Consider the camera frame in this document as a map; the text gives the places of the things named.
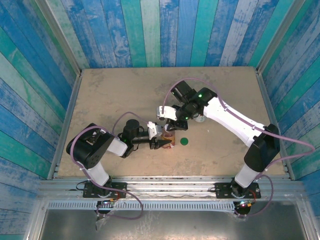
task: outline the black mounting bracket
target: black mounting bracket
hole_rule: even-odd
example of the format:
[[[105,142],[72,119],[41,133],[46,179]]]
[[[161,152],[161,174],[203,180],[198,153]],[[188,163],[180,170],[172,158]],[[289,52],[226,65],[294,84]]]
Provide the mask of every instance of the black mounting bracket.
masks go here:
[[[113,182],[111,183],[110,188],[127,191],[127,185],[128,184],[126,182]],[[108,199],[126,198],[126,194],[123,192],[108,191],[103,188],[99,188],[96,185],[94,185],[91,181],[85,183],[82,196],[85,199],[94,199],[101,197],[105,197]]]
[[[218,182],[214,184],[214,187],[208,190],[209,192],[215,192],[217,199],[260,199],[261,193],[258,183],[251,183],[242,196],[236,196],[233,192],[232,184],[230,182]]]

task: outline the wooden wall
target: wooden wall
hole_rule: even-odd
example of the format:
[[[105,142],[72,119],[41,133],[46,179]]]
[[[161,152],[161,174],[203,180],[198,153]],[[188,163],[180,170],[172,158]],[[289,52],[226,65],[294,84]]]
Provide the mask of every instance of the wooden wall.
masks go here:
[[[80,68],[257,66],[294,0],[47,0]]]
[[[23,238],[76,74],[34,0],[0,1],[0,240]]]
[[[262,75],[281,133],[316,147],[315,153],[294,159],[291,165],[320,219],[319,0],[305,0]],[[285,146],[288,155],[308,150],[290,142]]]

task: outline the blue wooden plank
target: blue wooden plank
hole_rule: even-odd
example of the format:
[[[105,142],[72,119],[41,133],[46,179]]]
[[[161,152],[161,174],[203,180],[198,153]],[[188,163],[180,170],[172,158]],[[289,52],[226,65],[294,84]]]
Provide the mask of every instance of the blue wooden plank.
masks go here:
[[[257,67],[262,56],[275,36],[280,24],[283,22],[294,0],[279,0],[273,14],[259,40],[258,45],[250,59],[249,66]]]
[[[63,91],[63,86],[60,84],[64,80],[60,79],[59,81],[57,81],[54,78],[54,76],[51,74],[46,65],[43,64],[41,59],[38,57],[37,53],[30,45],[27,38],[22,34],[22,32],[19,30],[19,27],[9,16],[7,11],[5,11],[5,16],[0,21],[0,26],[2,27],[0,29],[1,40],[3,41],[6,36],[9,36],[11,38],[12,42],[28,60],[33,69],[38,73],[41,79],[50,88],[51,92],[55,95],[55,97],[59,100],[63,108],[66,110],[68,108],[70,95],[66,95],[66,93]]]
[[[320,170],[308,174],[299,179],[303,182],[305,191],[308,195],[320,193]]]
[[[199,0],[190,61],[192,67],[205,65],[218,2],[218,0]]]
[[[307,29],[314,21],[315,17],[319,14],[320,11],[320,1],[314,0],[306,13],[304,14],[302,20],[300,21],[299,25],[296,27],[294,32],[292,33],[291,37],[288,39],[286,44],[284,45],[282,51],[280,52],[277,59],[274,61],[273,65],[271,66],[268,74],[265,77],[265,86],[267,87],[269,84],[272,83],[272,79],[276,78],[278,75],[278,71],[283,66],[283,64],[288,59],[289,55],[291,54],[292,50],[298,44],[300,39],[306,33]]]
[[[8,34],[9,31],[12,32],[13,35],[16,34],[16,31],[21,31],[25,37],[28,39],[29,43],[33,46],[34,50],[37,52],[38,57],[42,60],[43,64],[47,65],[50,72],[53,74],[53,76],[56,77],[56,79],[62,79],[60,81],[60,84],[62,86],[62,89],[65,91],[67,96],[69,96],[72,92],[71,86],[66,81],[64,75],[60,71],[59,67],[53,60],[52,56],[48,52],[46,46],[44,45],[43,41],[39,38],[38,34],[34,30],[34,28],[31,26],[30,22],[26,18],[26,16],[22,13],[20,8],[13,4],[11,0],[2,0],[0,4],[0,14],[4,14],[4,12],[8,11],[12,18],[14,19],[14,22],[18,25],[19,29],[17,28],[9,28],[7,26],[6,28],[6,22],[4,23],[4,27],[2,27]]]
[[[66,110],[1,27],[0,52],[63,121]]]
[[[114,53],[119,68],[131,68],[132,61],[128,44],[121,0],[101,0],[106,22],[110,31]]]
[[[61,0],[90,68],[104,68],[99,49],[81,0]]]
[[[29,20],[29,22],[33,26],[33,29],[44,43],[46,49],[50,53],[55,64],[59,67],[66,81],[73,88],[77,75],[74,71],[70,71],[70,69],[67,67],[65,60],[60,55],[58,49],[56,48],[49,34],[47,33],[45,27],[42,25],[37,13],[33,9],[30,0],[16,0],[11,2],[15,9],[20,7],[22,13]]]
[[[276,89],[274,95],[270,96],[270,101],[274,109],[278,106],[281,100],[292,89],[296,82],[303,76],[308,68],[320,56],[320,34],[316,37],[313,43],[308,47],[291,72],[287,75],[281,85]],[[285,111],[277,113],[279,120],[285,115]]]
[[[59,135],[0,78],[0,104],[56,147]]]
[[[0,183],[0,209],[31,213],[36,194]]]
[[[238,0],[219,0],[211,32],[205,66],[219,66]]]
[[[315,216],[320,216],[320,193],[308,197]]]
[[[287,131],[299,118],[320,101],[320,78],[308,91],[286,112],[278,122],[281,131]]]
[[[198,0],[180,0],[179,2],[176,67],[190,66],[198,2]]]
[[[82,0],[86,17],[93,32],[96,46],[105,68],[117,68],[114,46],[100,0]]]
[[[257,3],[258,0],[239,0],[219,66],[233,66]]]
[[[176,65],[179,0],[160,0],[161,67]]]
[[[0,209],[0,234],[25,234],[30,213]]]
[[[295,67],[305,51],[314,42],[320,34],[320,14],[313,20],[300,41],[291,50],[291,53],[285,63],[281,66],[276,77],[266,86],[269,96],[272,98],[280,84],[286,79],[291,70]]]
[[[286,137],[299,139],[315,126],[320,123],[320,102],[314,105],[310,110],[308,110],[299,120],[297,120],[286,132],[282,131],[281,133]],[[287,141],[284,142],[285,147],[287,148],[290,143]]]
[[[44,178],[0,157],[0,183],[10,185],[31,193],[38,192],[40,180]]]
[[[247,66],[279,0],[259,0],[237,53],[234,66]]]
[[[3,119],[3,121],[0,121],[0,131],[25,145],[45,160],[52,162],[55,149],[47,141],[2,105],[0,105],[0,116]]]
[[[18,235],[18,234],[7,234],[7,235],[0,235],[0,240],[23,240],[24,235]]]
[[[270,58],[269,62],[265,66],[265,69],[263,70],[262,76],[264,79],[266,79],[266,76],[268,75],[268,72],[272,65],[275,63],[275,60],[278,58],[279,54],[281,53],[282,49],[286,45],[287,41],[301,22],[301,19],[304,17],[305,13],[307,12],[310,4],[313,2],[313,0],[305,0],[304,4],[298,11],[298,13],[295,15],[292,23],[290,24],[289,28],[285,32],[283,38],[281,39],[280,43],[276,47],[274,53],[272,54],[272,57]]]

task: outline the floor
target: floor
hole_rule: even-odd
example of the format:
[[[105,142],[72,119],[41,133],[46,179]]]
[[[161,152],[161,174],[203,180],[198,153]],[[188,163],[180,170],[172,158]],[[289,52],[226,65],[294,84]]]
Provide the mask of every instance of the floor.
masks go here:
[[[234,109],[256,122],[270,123],[252,67],[86,69],[66,144],[90,123],[111,131],[117,118],[127,111],[164,125],[156,119],[156,109],[163,103],[169,88],[187,77],[213,83],[224,101]],[[204,87],[199,82],[187,82],[197,91]],[[170,96],[166,105],[172,104],[178,104],[178,101]],[[115,133],[121,133],[131,118],[134,117],[124,117]],[[189,140],[186,146],[180,144],[183,137]],[[190,120],[188,131],[176,132],[176,142],[172,149],[150,150],[149,145],[140,145],[138,151],[125,159],[107,152],[101,163],[111,176],[234,176],[243,166],[248,150],[239,138],[211,119],[201,123]],[[272,166],[268,174],[283,175],[282,164]],[[65,150],[58,175],[83,176]]]

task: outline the purple cable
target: purple cable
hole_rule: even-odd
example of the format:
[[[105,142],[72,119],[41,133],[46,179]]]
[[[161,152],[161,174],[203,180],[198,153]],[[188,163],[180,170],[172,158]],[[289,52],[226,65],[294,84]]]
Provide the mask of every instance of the purple cable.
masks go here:
[[[271,180],[271,178],[267,175],[261,175],[261,177],[266,177],[267,179],[269,179],[270,181],[270,184],[271,184],[271,195],[270,195],[270,198],[269,198],[269,201],[267,202],[267,204],[264,206],[264,208],[262,208],[260,211],[256,212],[256,213],[253,213],[253,214],[250,214],[250,215],[243,215],[243,214],[239,214],[236,210],[234,210],[234,213],[238,215],[238,217],[242,217],[242,218],[245,218],[245,217],[253,217],[253,216],[256,216],[256,215],[259,215],[259,214],[262,214],[268,207],[269,205],[271,204],[271,201],[272,201],[272,198],[274,197],[274,184]]]
[[[91,179],[90,175],[89,175],[88,172],[87,172],[87,169],[85,169],[85,167],[82,165],[82,163],[77,162],[77,161],[75,160],[75,157],[74,157],[74,149],[75,149],[76,142],[78,141],[78,139],[81,137],[82,134],[84,134],[84,133],[86,133],[86,132],[88,132],[88,131],[90,131],[90,130],[92,130],[92,129],[101,129],[101,130],[103,130],[103,131],[105,131],[105,132],[107,132],[107,133],[110,133],[107,129],[105,129],[105,128],[102,127],[102,126],[90,126],[90,127],[86,128],[86,129],[84,129],[82,132],[80,132],[80,133],[74,138],[74,140],[73,140],[73,142],[72,142],[72,145],[71,145],[71,148],[70,148],[71,160],[72,160],[77,166],[80,167],[80,170],[83,171],[84,175],[85,175],[94,185],[96,185],[98,188],[106,189],[106,190],[109,190],[109,191],[115,191],[115,192],[120,192],[120,193],[129,194],[130,196],[132,196],[133,198],[135,198],[135,199],[139,202],[139,204],[140,204],[140,206],[141,206],[141,212],[140,212],[140,214],[139,214],[138,216],[135,216],[135,217],[125,217],[125,216],[108,215],[108,214],[106,214],[106,215],[108,215],[108,216],[110,216],[110,217],[118,218],[118,219],[125,219],[125,220],[136,220],[136,219],[141,218],[141,216],[142,216],[142,214],[143,214],[143,211],[144,211],[144,206],[143,206],[142,202],[140,201],[140,199],[139,199],[136,195],[132,194],[131,192],[124,191],[124,190],[121,190],[121,189],[116,189],[116,188],[105,187],[105,186],[99,185],[97,182],[95,182],[94,180]]]
[[[136,116],[138,119],[140,119],[141,121],[143,121],[144,123],[148,124],[148,121],[144,120],[142,117],[138,116],[137,114],[135,114],[134,112],[132,111],[127,111],[125,112],[124,114],[122,114],[117,121],[115,121],[114,125],[113,125],[113,128],[112,128],[112,134],[115,135],[115,128],[116,128],[116,125],[118,124],[118,122],[120,121],[120,119],[122,119],[125,115],[127,114],[132,114],[134,116]]]
[[[217,90],[217,88],[210,82],[207,82],[205,80],[202,80],[200,78],[195,78],[195,77],[187,77],[187,78],[183,78],[179,81],[177,81],[170,89],[169,91],[167,92],[167,94],[165,95],[165,98],[164,98],[164,101],[163,101],[163,105],[162,105],[162,114],[164,113],[164,110],[165,110],[165,105],[166,105],[166,101],[167,101],[167,98],[171,92],[171,90],[179,83],[181,83],[182,81],[185,81],[185,80],[196,80],[196,81],[199,81],[199,82],[202,82],[206,85],[208,85],[209,87],[213,88],[213,90],[215,91],[215,93],[217,94],[217,97],[219,99],[219,102],[221,104],[221,106],[224,108],[225,111],[227,111],[228,113],[230,113],[232,116],[234,116],[236,119],[240,120],[241,122],[247,124],[248,126],[250,126],[252,129],[256,129],[258,130],[259,132],[262,132],[266,135],[269,135],[269,136],[272,136],[274,138],[278,138],[278,139],[282,139],[282,140],[285,140],[285,141],[290,141],[290,142],[293,142],[293,143],[297,143],[297,144],[301,144],[301,145],[304,145],[304,146],[307,146],[309,148],[311,148],[310,151],[307,151],[307,152],[303,152],[303,153],[300,153],[300,154],[295,154],[295,155],[291,155],[291,156],[284,156],[284,157],[281,157],[279,159],[276,159],[272,162],[270,162],[270,164],[265,168],[269,168],[270,166],[272,166],[273,164],[275,163],[278,163],[280,161],[283,161],[283,160],[288,160],[288,159],[293,159],[293,158],[301,158],[303,156],[306,156],[306,155],[309,155],[309,154],[312,154],[316,149],[313,145],[307,143],[307,142],[304,142],[304,141],[300,141],[300,140],[296,140],[296,139],[293,139],[293,138],[289,138],[289,137],[286,137],[286,136],[281,136],[281,135],[278,135],[278,134],[274,134],[274,133],[271,133],[271,132],[268,132],[268,131],[265,131],[259,127],[256,127],[254,126],[253,124],[251,124],[250,122],[246,121],[245,119],[243,119],[242,117],[238,116],[237,114],[235,114],[234,112],[232,112],[231,110],[228,109],[228,107],[225,105],[224,101],[222,100],[222,98],[220,97],[220,94]],[[256,176],[256,179],[260,178],[261,175],[262,175],[263,172],[259,173],[257,176]]]

